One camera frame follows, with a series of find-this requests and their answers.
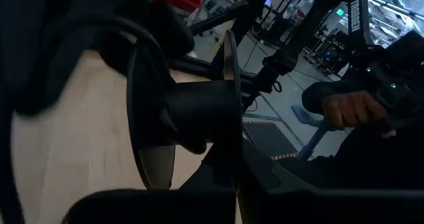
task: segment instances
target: gray floor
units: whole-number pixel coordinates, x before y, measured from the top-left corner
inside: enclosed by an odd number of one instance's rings
[[[227,26],[221,26],[216,30],[223,31],[226,27]],[[240,67],[244,68],[247,72],[257,74],[262,67],[262,59],[273,54],[275,50],[258,43],[258,46],[253,50],[252,56],[248,60],[255,43],[252,39],[245,36],[237,48],[237,53]],[[195,41],[195,53],[197,57],[202,60],[211,61],[215,55],[213,48],[216,42],[214,38],[212,36],[197,36]],[[256,108],[254,104],[248,109],[247,113],[282,119],[284,122],[276,122],[277,126],[281,129],[283,134],[287,136],[291,143],[300,150],[307,144],[317,129],[308,125],[302,125],[296,119],[290,107],[292,105],[301,105],[302,91],[320,80],[330,81],[304,60],[303,56],[299,56],[299,62],[295,70],[278,78],[278,81],[282,85],[282,92],[277,93],[273,91],[271,94],[263,93],[262,96],[258,97],[256,100],[258,104],[257,110],[252,111]],[[346,136],[347,133],[344,131],[327,133],[315,149],[313,156],[334,155]]]

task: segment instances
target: wooden surface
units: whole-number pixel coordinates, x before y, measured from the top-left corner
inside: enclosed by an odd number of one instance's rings
[[[172,75],[177,82],[204,80]],[[93,192],[144,189],[131,150],[126,86],[124,77],[87,51],[57,106],[35,119],[14,117],[13,164],[26,223],[60,223],[72,204]],[[180,146],[176,153],[173,188],[203,159]]]

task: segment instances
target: person's arm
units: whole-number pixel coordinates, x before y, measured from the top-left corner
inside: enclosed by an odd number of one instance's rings
[[[361,91],[360,83],[352,80],[339,82],[317,82],[302,93],[302,103],[309,112],[323,114],[322,100],[329,95]]]

